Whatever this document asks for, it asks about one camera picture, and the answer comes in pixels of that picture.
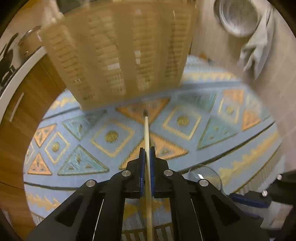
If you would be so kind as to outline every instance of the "silver handle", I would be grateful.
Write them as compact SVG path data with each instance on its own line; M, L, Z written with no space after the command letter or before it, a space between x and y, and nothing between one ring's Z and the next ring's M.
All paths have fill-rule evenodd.
M12 114L11 114L11 117L10 117L10 119L9 119L9 121L10 122L12 122L12 119L13 119L13 117L15 116L15 112L16 112L16 110L17 110L17 108L18 108L18 105L20 104L20 101L22 100L22 98L24 97L24 92L20 95L20 98L19 98L19 100L17 101L17 104L15 105L15 108L13 109L13 112L12 112Z

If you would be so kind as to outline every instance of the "copper pot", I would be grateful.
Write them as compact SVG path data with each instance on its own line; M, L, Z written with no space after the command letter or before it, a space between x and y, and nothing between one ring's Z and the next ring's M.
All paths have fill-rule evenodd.
M40 46L42 46L41 39L38 36L40 28L41 26L37 26L29 30L18 42L19 54L22 61L25 61Z

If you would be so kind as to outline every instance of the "wooden cabinet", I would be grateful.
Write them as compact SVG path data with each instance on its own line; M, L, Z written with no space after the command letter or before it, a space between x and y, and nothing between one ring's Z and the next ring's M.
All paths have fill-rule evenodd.
M13 211L13 206L7 211L13 213L12 225L22 238L25 238L24 234L28 230L23 231L18 225L22 223L20 220L26 222L29 219L33 223L23 185L25 155L42 117L65 88L64 82L45 55L17 88L0 124L0 208L10 205L13 195L13 205L18 211Z

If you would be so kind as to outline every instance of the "wooden handle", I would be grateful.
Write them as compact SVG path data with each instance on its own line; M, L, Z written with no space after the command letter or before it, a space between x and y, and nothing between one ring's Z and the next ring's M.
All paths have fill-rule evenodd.
M9 119L9 122L12 122L12 119L13 119L13 117L15 116L15 112L16 112L16 110L17 110L17 108L18 108L18 105L20 104L20 101L22 100L22 98L23 98L23 96L24 96L24 92L20 95L20 98L19 98L19 100L17 101L17 104L15 105L15 108L13 109L13 112L12 112L12 114L11 114L11 117L10 117L10 119Z
M151 176L150 176L150 141L149 141L149 122L148 122L147 116L145 117L144 140L145 140L145 151L147 156L147 162L146 162L146 168L145 168L147 241L153 241L152 194L151 194Z

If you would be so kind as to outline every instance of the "wooden stick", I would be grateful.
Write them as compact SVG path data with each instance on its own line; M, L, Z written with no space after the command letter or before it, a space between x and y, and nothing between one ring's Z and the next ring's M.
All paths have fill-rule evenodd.
M145 116L144 139L145 139L145 151L147 156L147 162L146 162L146 168L145 168L147 241L153 241L152 195L151 195L151 176L150 176L150 141L149 141L148 116Z

